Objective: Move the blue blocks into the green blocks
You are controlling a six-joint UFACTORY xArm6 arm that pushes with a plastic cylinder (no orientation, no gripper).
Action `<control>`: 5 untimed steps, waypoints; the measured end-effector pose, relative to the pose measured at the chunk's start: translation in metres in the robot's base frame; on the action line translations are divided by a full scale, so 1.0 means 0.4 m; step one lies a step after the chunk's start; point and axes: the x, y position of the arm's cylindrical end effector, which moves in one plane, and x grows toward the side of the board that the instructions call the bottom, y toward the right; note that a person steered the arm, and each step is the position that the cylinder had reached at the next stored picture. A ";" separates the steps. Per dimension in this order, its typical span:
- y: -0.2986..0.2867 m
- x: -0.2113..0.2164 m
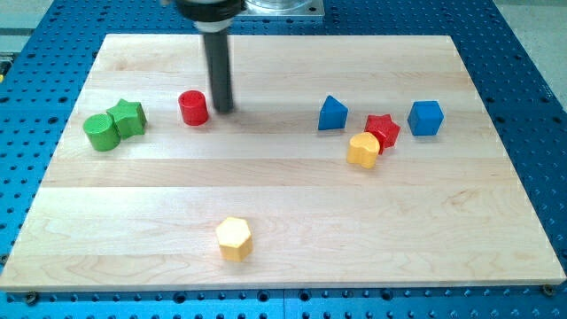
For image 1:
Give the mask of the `black robot arm end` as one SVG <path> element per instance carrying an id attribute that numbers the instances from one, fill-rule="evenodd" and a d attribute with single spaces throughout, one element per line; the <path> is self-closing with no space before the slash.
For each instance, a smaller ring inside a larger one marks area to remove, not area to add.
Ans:
<path id="1" fill-rule="evenodd" d="M 245 5 L 243 0 L 175 0 L 175 7 L 199 32 L 218 33 L 232 24 Z"/>

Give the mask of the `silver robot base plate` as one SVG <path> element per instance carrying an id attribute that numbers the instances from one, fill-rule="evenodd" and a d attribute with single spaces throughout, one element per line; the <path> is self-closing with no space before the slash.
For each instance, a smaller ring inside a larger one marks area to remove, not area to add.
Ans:
<path id="1" fill-rule="evenodd" d="M 323 0 L 245 0 L 240 16 L 321 18 L 324 14 Z"/>

